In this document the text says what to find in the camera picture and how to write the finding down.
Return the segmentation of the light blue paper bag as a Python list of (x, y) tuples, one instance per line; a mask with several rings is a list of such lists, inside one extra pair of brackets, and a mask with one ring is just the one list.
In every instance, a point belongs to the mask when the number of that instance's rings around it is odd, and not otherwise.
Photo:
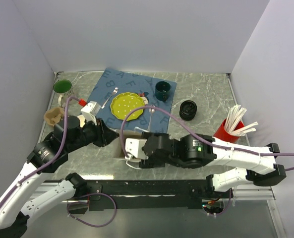
[(137, 126), (134, 130), (124, 130), (123, 140), (127, 155), (122, 150), (121, 137), (119, 137), (112, 142), (112, 158), (124, 161), (132, 169), (141, 170), (139, 163), (145, 162), (148, 159), (148, 156), (142, 150), (147, 140), (142, 138), (143, 132), (149, 131)]

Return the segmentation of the stack of black cup lids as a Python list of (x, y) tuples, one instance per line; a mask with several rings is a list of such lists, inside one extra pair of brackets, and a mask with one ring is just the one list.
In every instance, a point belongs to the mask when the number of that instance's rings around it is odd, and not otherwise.
[(197, 113), (197, 105), (194, 101), (186, 100), (180, 105), (179, 116), (185, 121), (193, 120)]

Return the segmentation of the stack of brown paper cups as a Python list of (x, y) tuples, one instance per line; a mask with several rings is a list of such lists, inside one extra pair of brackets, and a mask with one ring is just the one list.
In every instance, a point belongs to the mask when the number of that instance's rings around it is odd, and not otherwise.
[(78, 115), (77, 118), (79, 119), (80, 121), (80, 127), (83, 127), (86, 123), (86, 119), (83, 115)]

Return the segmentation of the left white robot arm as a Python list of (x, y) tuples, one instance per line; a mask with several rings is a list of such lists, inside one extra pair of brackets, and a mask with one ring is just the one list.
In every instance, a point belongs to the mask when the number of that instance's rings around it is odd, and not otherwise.
[(17, 178), (0, 198), (0, 238), (20, 238), (43, 213), (70, 198), (81, 199), (87, 181), (77, 173), (62, 179), (53, 189), (31, 199), (35, 190), (68, 160), (69, 153), (93, 144), (105, 147), (119, 137), (102, 119), (86, 121), (68, 116), (38, 143)]

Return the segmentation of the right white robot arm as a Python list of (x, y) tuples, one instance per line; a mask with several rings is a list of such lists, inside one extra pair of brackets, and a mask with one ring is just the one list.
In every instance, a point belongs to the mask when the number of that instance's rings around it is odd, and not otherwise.
[(232, 170), (206, 177), (205, 193), (217, 197), (238, 185), (275, 186), (286, 178), (283, 165), (276, 164), (270, 147), (249, 147), (216, 137), (187, 135), (179, 140), (165, 133), (143, 133), (136, 158), (140, 168), (169, 164), (183, 169), (230, 166)]

